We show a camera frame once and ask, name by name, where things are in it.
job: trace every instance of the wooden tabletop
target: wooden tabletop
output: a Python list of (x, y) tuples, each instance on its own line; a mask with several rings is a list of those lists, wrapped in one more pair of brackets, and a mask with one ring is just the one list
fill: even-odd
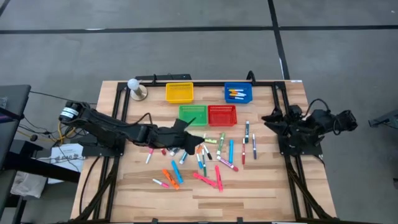
[[(111, 116), (117, 81), (105, 81), (99, 94), (97, 110)], [(304, 86), (301, 82), (286, 81), (287, 94), (291, 105), (299, 105), (303, 111), (308, 102)], [(178, 106), (165, 101), (165, 87), (148, 87), (148, 97), (144, 101), (134, 101), (130, 98), (127, 122), (133, 123), (144, 113), (150, 112), (154, 124), (172, 126), (178, 118)], [(156, 150), (148, 164), (145, 163), (148, 148), (138, 147), (128, 142), (121, 159), (113, 202), (112, 222), (149, 222), (158, 218), (160, 222), (231, 222), (236, 217), (245, 221), (283, 221), (294, 220), (294, 211), (290, 197), (289, 184), (283, 157), (279, 154), (277, 136), (264, 126), (261, 116), (271, 114), (274, 109), (271, 88), (267, 86), (253, 87), (253, 101), (246, 105), (236, 105), (238, 123), (233, 127), (189, 127), (192, 134), (220, 140), (220, 134), (226, 133), (222, 156), (228, 158), (229, 140), (234, 140), (234, 165), (239, 172), (231, 170), (215, 160), (217, 144), (206, 144), (213, 160), (207, 158), (207, 170), (210, 179), (216, 180), (215, 165), (219, 165), (224, 191), (219, 192), (204, 182), (194, 179), (193, 173), (203, 174), (198, 168), (195, 156), (188, 156), (184, 165), (178, 168), (184, 179), (180, 190), (172, 187), (165, 189), (152, 181), (159, 179), (167, 184), (168, 180), (162, 173), (167, 169), (174, 179), (171, 160), (176, 163), (182, 156), (180, 151), (175, 157), (169, 154), (163, 156)], [(120, 118), (123, 95), (119, 105)], [(198, 105), (224, 105), (223, 87), (195, 87), (194, 101)], [(251, 139), (246, 145), (246, 163), (242, 165), (241, 150), (244, 137), (245, 122), (250, 121), (250, 133), (256, 135), (257, 159), (254, 160)], [(71, 218), (78, 216), (80, 194), (88, 169), (95, 158), (84, 162), (78, 190), (73, 204)], [(309, 191), (318, 203), (330, 215), (335, 216), (330, 189), (323, 165), (313, 156), (302, 156), (303, 168), (307, 178)], [(84, 192), (83, 208), (88, 205), (98, 188), (102, 166), (102, 158), (95, 165)], [(302, 206), (302, 216), (305, 216), (302, 194), (299, 189), (298, 199)], [(104, 217), (105, 202), (108, 193), (104, 195), (101, 215)]]

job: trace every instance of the black metal frame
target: black metal frame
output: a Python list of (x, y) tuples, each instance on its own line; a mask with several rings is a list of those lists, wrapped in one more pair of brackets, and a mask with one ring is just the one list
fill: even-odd
[[(258, 82), (258, 81), (256, 81), (256, 78), (255, 78), (254, 74), (252, 73), (252, 71), (250, 71), (248, 73), (246, 80), (250, 80), (250, 83), (252, 86), (269, 86), (269, 87), (271, 87), (275, 108), (278, 108), (278, 109), (280, 109), (280, 103), (279, 103), (279, 98), (278, 98), (278, 90), (280, 90), (280, 92), (282, 93), (282, 99), (284, 101), (285, 112), (289, 113), (289, 110), (288, 110), (289, 100), (287, 98), (285, 82), (283, 82), (283, 81)], [(151, 82), (141, 82), (141, 85), (152, 86), (152, 87), (165, 86), (166, 84), (167, 84), (167, 82), (164, 82), (164, 81), (158, 82), (156, 75), (153, 76), (153, 79)], [(201, 82), (201, 81), (193, 82), (193, 86), (224, 86), (224, 84), (225, 84), (225, 82)], [(128, 104), (129, 104), (129, 89), (127, 87), (126, 82), (118, 83), (118, 88), (117, 88), (117, 92), (116, 92), (112, 116), (115, 118), (118, 113), (118, 105), (120, 102), (121, 92), (123, 90), (125, 90), (126, 93), (124, 96), (121, 120), (126, 121), (127, 109), (128, 109)], [(291, 197), (292, 197), (292, 204), (293, 204), (293, 210), (294, 210), (296, 222), (341, 223), (341, 224), (364, 223), (364, 222), (341, 221), (338, 218), (333, 218), (330, 215), (328, 215), (321, 208), (321, 206), (317, 203), (317, 201), (312, 197), (311, 193), (307, 189), (307, 184), (305, 181), (303, 165), (302, 165), (300, 154), (294, 156), (295, 157), (295, 165), (296, 165), (297, 171), (298, 171), (298, 173), (297, 173), (293, 168), (292, 161), (290, 159), (290, 154), (283, 153), (282, 150), (280, 151), (280, 153), (284, 156), (284, 159), (285, 159), (285, 166), (286, 166), (287, 177), (288, 177), (288, 181), (289, 181), (289, 188), (290, 188), (290, 193), (291, 193)], [(116, 171), (118, 169), (119, 160), (120, 160), (119, 156), (114, 158), (113, 166), (116, 166)], [(105, 157), (104, 162), (103, 162), (102, 171), (101, 171), (101, 176), (100, 176), (99, 188), (103, 185), (103, 181), (106, 177), (106, 172), (108, 170), (108, 165), (109, 165), (109, 158)], [(296, 192), (295, 186), (297, 186), (303, 194), (305, 210), (306, 210), (306, 214), (307, 214), (306, 218), (303, 218), (301, 216), (300, 205), (299, 205), (299, 201), (297, 198), (297, 192)], [(108, 195), (108, 201), (106, 204), (105, 219), (102, 219), (102, 221), (104, 221), (104, 222), (109, 222), (111, 219), (111, 211), (112, 211), (112, 206), (113, 206), (115, 188), (116, 188), (116, 176), (113, 179), (113, 181), (111, 182), (110, 187), (109, 187), (109, 195)], [(101, 201), (99, 201), (99, 204), (97, 204), (97, 207), (95, 208), (95, 212), (94, 212), (94, 216), (93, 216), (94, 220), (92, 220), (92, 222), (100, 221), (100, 220), (97, 220), (99, 218), (100, 206), (101, 206)], [(317, 216), (319, 218), (313, 217), (312, 210), (317, 214)], [(246, 222), (243, 222), (243, 220), (240, 217), (238, 217), (238, 220), (241, 221), (241, 222), (238, 221), (238, 223), (246, 223)], [(157, 220), (154, 218), (152, 223), (157, 223)], [(212, 222), (212, 223), (236, 223), (236, 222)], [(270, 222), (250, 222), (250, 223), (270, 223)]]

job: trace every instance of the concrete floor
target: concrete floor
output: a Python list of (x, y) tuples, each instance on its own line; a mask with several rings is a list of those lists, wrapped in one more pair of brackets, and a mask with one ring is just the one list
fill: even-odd
[[(277, 0), (280, 26), (391, 25), (395, 0)], [(86, 29), (170, 26), (270, 26), (265, 0), (11, 0), (1, 29)], [(351, 109), (359, 127), (323, 141), (337, 214), (344, 220), (398, 223), (396, 130), (371, 129), (368, 119), (397, 109), (398, 30), (281, 32), (291, 79), (303, 80), (309, 100), (332, 111)], [(281, 79), (273, 31), (141, 34), (0, 35), (1, 84), (95, 102), (102, 80), (153, 73), (194, 79)], [(25, 115), (55, 130), (64, 101), (30, 95)], [(47, 187), (30, 200), (25, 222), (70, 216), (76, 184)], [(0, 223), (9, 223), (7, 209)]]

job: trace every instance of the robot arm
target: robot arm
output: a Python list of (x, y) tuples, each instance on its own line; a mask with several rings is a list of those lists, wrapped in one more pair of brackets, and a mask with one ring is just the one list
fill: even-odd
[(68, 101), (59, 116), (62, 124), (81, 128), (97, 137), (100, 144), (112, 148), (121, 138), (137, 146), (149, 146), (154, 149), (180, 147), (190, 155), (195, 147), (204, 141), (185, 131), (190, 123), (176, 119), (171, 128), (154, 124), (127, 124), (105, 114), (99, 113), (83, 102)]

